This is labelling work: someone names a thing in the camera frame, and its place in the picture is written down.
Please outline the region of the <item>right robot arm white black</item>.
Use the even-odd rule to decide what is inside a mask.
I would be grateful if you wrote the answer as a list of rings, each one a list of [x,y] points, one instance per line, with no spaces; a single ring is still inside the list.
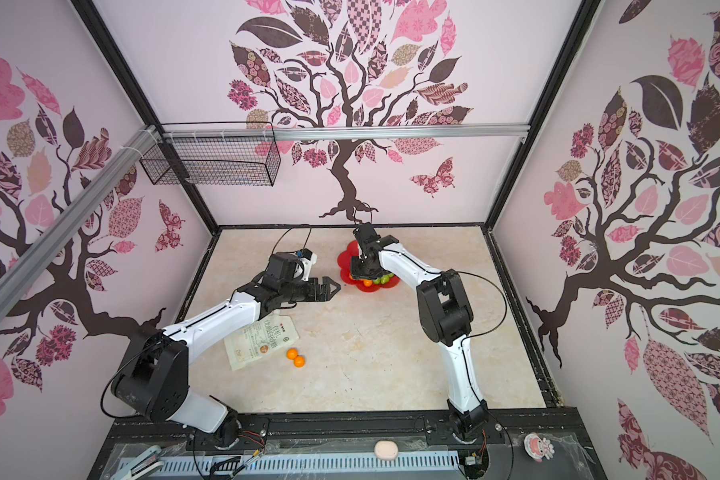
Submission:
[[[446,368],[455,435],[466,440],[488,420],[488,405],[477,385],[470,339],[474,313],[460,274],[428,265],[370,224],[355,228],[353,235],[359,248],[350,264],[354,278],[372,281],[393,275],[414,290],[420,326],[438,345]]]

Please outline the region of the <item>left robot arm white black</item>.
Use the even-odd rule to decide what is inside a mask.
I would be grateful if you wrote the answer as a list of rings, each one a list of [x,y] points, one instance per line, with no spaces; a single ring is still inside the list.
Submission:
[[[140,328],[108,391],[152,423],[180,424],[218,449],[233,447],[242,430],[237,411],[194,392],[190,366],[210,347],[277,310],[331,301],[341,285],[327,276],[312,277],[316,260],[309,249],[274,253],[262,272],[219,305],[165,328]]]

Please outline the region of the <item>red flower-shaped fruit bowl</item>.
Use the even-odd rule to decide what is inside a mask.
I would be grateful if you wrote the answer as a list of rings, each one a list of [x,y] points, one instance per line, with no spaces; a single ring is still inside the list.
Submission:
[[[344,283],[357,287],[360,291],[365,293],[374,293],[379,290],[392,289],[400,284],[400,279],[396,276],[392,278],[387,284],[371,285],[366,287],[363,284],[363,280],[355,279],[351,274],[351,261],[358,258],[360,254],[359,246],[356,241],[351,241],[347,244],[346,249],[341,252],[337,257],[337,265],[340,269],[340,276]]]

